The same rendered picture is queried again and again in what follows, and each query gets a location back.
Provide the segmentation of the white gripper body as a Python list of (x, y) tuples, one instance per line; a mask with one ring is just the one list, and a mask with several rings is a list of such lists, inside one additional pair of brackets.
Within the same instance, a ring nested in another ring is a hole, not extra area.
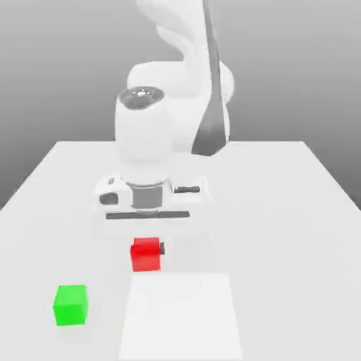
[(177, 237), (192, 235), (201, 229), (202, 218), (192, 211), (94, 211), (94, 232), (103, 239)]

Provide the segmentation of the small red cube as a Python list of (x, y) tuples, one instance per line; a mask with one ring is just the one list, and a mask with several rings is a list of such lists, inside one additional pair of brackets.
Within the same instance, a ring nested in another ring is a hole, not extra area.
[(130, 247), (134, 272), (158, 271), (161, 269), (159, 238), (135, 238)]

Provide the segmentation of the small green cube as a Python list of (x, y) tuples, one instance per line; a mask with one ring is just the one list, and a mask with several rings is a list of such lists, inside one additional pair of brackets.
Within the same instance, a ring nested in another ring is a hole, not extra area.
[(53, 302), (57, 326), (85, 324), (89, 307), (86, 285), (59, 286)]

